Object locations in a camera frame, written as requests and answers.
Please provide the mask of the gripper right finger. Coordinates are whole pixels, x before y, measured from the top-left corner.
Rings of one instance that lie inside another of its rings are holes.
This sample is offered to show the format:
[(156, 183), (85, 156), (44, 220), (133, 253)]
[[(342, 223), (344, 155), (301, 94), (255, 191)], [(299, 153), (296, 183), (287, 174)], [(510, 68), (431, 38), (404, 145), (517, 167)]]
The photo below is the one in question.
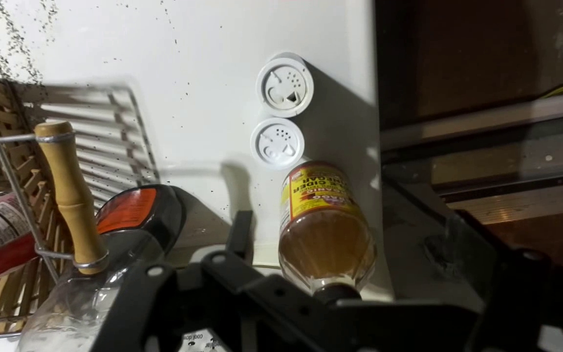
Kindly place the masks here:
[(563, 266), (533, 249), (512, 249), (465, 210), (451, 215), (451, 249), (485, 307), (466, 352), (542, 352), (541, 330), (563, 330)]

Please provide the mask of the white shaker jar lid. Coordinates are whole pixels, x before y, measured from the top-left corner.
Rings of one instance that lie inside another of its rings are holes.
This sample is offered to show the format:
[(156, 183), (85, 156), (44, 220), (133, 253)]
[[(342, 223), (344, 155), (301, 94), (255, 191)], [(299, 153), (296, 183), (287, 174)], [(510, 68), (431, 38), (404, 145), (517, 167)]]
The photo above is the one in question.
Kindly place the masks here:
[(305, 139), (290, 119), (270, 117), (262, 120), (250, 136), (252, 157), (272, 170), (290, 169), (303, 158)]
[(313, 76), (303, 58), (295, 53), (272, 57), (259, 71), (256, 94), (264, 113), (277, 118), (302, 114), (313, 99)]

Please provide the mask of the clear bottle with orange label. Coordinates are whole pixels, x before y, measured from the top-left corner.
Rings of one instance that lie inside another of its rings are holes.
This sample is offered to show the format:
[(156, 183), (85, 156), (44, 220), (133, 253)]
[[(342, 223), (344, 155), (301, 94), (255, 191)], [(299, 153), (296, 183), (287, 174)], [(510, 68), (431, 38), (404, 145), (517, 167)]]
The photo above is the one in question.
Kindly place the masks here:
[(185, 223), (177, 188), (152, 184), (109, 199), (96, 214), (108, 265), (91, 276), (69, 267), (25, 324), (15, 352), (89, 352), (130, 270), (165, 258)]

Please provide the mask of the apple cider vinegar bottle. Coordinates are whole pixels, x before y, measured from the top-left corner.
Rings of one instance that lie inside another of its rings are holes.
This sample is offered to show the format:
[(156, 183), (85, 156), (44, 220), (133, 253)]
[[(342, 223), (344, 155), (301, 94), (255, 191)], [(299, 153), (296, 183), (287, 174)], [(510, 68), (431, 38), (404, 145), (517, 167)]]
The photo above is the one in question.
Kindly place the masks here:
[(282, 183), (280, 210), (284, 277), (326, 305), (360, 299), (377, 249), (346, 174), (327, 162), (300, 164)]

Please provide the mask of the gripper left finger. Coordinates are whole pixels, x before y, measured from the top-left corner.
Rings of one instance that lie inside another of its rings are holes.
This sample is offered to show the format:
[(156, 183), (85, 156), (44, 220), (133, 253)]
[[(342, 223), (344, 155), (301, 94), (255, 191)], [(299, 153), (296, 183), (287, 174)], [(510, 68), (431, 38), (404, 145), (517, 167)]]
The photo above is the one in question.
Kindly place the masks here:
[(231, 352), (341, 352), (336, 330), (322, 320), (324, 306), (246, 263), (252, 216), (239, 211), (225, 249), (183, 270), (134, 266), (91, 352), (176, 352), (200, 329)]

